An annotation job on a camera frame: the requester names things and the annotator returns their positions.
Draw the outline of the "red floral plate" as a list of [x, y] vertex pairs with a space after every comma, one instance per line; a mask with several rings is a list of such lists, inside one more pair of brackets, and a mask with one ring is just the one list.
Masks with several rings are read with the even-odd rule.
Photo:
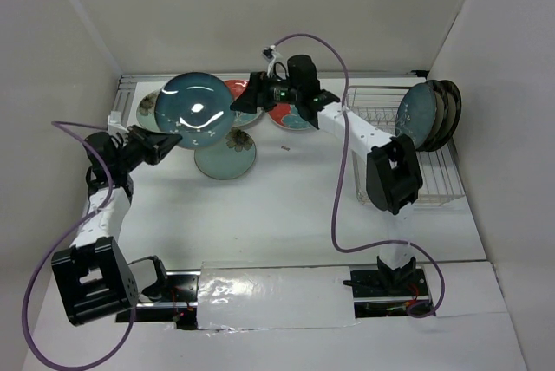
[[233, 127], [246, 127], [254, 123], [263, 115], [263, 110], [257, 108], [256, 112], [246, 112], [245, 110], [251, 105], [247, 100], [241, 100], [240, 97], [247, 88], [248, 81], [240, 79], [228, 79], [225, 80], [225, 85], [229, 88], [232, 93], [233, 99], [238, 101], [238, 105], [234, 106], [235, 120], [233, 122]]
[[312, 128], [312, 125], [305, 121], [297, 108], [291, 104], [277, 104], [269, 113], [271, 120], [284, 129], [293, 131], [304, 131]]

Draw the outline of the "dark blue plate front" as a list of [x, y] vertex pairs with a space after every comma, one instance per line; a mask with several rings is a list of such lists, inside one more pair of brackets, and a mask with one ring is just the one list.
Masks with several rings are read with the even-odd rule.
[[407, 135], [419, 148], [432, 131], [436, 109], [434, 90], [427, 83], [414, 85], [397, 108], [395, 135]]

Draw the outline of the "brown rim plate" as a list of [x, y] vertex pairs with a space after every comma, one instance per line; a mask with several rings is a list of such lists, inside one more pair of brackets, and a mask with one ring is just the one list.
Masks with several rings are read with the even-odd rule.
[[434, 90], [436, 98], [436, 112], [431, 132], [424, 141], [423, 145], [420, 147], [420, 150], [424, 152], [431, 152], [432, 149], [439, 144], [443, 135], [447, 133], [450, 95], [447, 93], [440, 81], [428, 80], [427, 84]]
[[450, 80], [440, 80], [440, 83], [443, 85], [447, 93], [448, 110], [447, 128], [441, 132], [441, 137], [437, 148], [442, 148], [443, 146], [445, 146], [453, 137], [454, 132], [460, 121], [462, 109], [462, 98], [457, 85]]

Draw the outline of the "mint plate back left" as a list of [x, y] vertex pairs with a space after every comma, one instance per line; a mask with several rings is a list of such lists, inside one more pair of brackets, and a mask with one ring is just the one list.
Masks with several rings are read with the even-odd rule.
[[158, 100], [160, 91], [153, 91], [150, 94], [144, 96], [136, 110], [136, 119], [138, 124], [151, 132], [158, 133], [160, 131], [158, 124], [156, 122], [155, 107]]

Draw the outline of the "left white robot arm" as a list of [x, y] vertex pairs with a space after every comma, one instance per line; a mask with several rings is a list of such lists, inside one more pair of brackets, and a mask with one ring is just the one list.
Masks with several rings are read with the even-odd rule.
[[181, 140], [179, 134], [138, 126], [118, 134], [100, 131], [82, 139], [90, 162], [88, 213], [71, 245], [51, 258], [71, 324], [80, 326], [120, 314], [139, 301], [139, 287], [117, 243], [133, 199], [131, 173], [141, 164], [159, 164]]

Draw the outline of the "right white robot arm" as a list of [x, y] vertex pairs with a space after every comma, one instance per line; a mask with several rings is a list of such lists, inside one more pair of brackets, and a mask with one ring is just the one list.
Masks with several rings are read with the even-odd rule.
[[378, 283], [385, 293], [399, 294], [408, 285], [408, 273], [403, 267], [414, 257], [408, 233], [402, 229], [408, 226], [411, 205], [422, 187], [413, 141], [407, 135], [395, 137], [372, 126], [343, 100], [323, 89], [308, 55], [291, 57], [284, 65], [285, 77], [276, 72], [281, 65], [280, 54], [268, 48], [263, 56], [268, 68], [250, 74], [231, 110], [253, 114], [259, 109], [269, 112], [278, 104], [290, 104], [303, 120], [342, 140], [347, 152], [366, 160], [366, 193], [388, 224], [378, 260], [387, 268], [380, 271]]

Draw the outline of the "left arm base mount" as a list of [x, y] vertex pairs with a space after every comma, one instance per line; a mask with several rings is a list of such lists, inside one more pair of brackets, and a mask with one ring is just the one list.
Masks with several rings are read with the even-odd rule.
[[157, 296], [141, 296], [135, 323], [163, 323], [180, 330], [197, 330], [199, 270], [170, 270]]

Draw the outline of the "mint plate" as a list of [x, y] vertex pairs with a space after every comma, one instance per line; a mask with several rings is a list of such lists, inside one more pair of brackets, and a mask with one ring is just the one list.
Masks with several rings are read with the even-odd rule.
[[233, 128], [218, 143], [194, 152], [196, 167], [205, 176], [216, 180], [232, 180], [246, 174], [256, 157], [253, 138], [239, 128]]
[[158, 100], [160, 91], [153, 91], [150, 94], [144, 96], [136, 110], [136, 119], [138, 124], [151, 132], [158, 133], [160, 131], [158, 124], [156, 122], [155, 107]]

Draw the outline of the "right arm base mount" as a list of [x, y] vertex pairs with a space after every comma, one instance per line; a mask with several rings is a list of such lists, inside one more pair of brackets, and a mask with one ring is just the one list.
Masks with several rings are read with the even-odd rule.
[[414, 257], [394, 270], [378, 258], [376, 267], [351, 270], [343, 285], [351, 289], [358, 319], [433, 314], [428, 282]]

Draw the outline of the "mint plate centre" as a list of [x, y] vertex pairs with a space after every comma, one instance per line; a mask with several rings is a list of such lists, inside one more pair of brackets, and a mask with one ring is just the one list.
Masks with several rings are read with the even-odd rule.
[[256, 157], [253, 138], [239, 128], [233, 128], [218, 143], [194, 152], [196, 167], [205, 176], [216, 180], [232, 180], [246, 174]]

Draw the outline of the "dark blue plate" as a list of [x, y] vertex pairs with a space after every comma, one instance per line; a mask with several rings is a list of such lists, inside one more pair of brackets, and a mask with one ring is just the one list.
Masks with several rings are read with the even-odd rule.
[[432, 131], [436, 109], [434, 90], [427, 83], [414, 85], [397, 108], [395, 135], [407, 135], [419, 148]]
[[177, 75], [159, 91], [154, 108], [156, 124], [163, 133], [182, 136], [186, 149], [211, 146], [232, 129], [233, 96], [218, 77], [202, 72]]

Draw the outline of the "white taped cover panel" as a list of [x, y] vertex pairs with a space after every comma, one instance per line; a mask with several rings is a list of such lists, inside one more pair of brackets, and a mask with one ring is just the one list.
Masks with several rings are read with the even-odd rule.
[[200, 329], [333, 329], [356, 324], [349, 268], [203, 269], [197, 294]]

